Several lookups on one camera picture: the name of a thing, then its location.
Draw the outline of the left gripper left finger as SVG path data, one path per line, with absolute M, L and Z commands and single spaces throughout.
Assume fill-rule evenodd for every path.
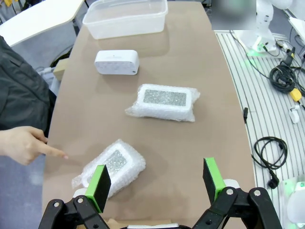
M 106 165 L 97 166 L 84 195 L 77 195 L 69 202 L 61 199 L 49 201 L 39 224 L 40 229 L 107 229 L 101 217 L 111 187 Z

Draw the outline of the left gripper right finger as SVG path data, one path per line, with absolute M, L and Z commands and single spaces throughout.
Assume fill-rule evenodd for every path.
M 230 218 L 239 218 L 247 229 L 281 229 L 281 223 L 267 190 L 249 192 L 225 184 L 213 157 L 203 159 L 203 180 L 211 206 L 194 229 L 223 229 Z

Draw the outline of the person's bare hand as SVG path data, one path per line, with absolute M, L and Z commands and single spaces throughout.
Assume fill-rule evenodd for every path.
M 68 155 L 62 150 L 47 145 L 48 138 L 41 129 L 20 126 L 0 132 L 0 155 L 10 157 L 21 165 L 29 165 L 40 155 L 64 159 Z

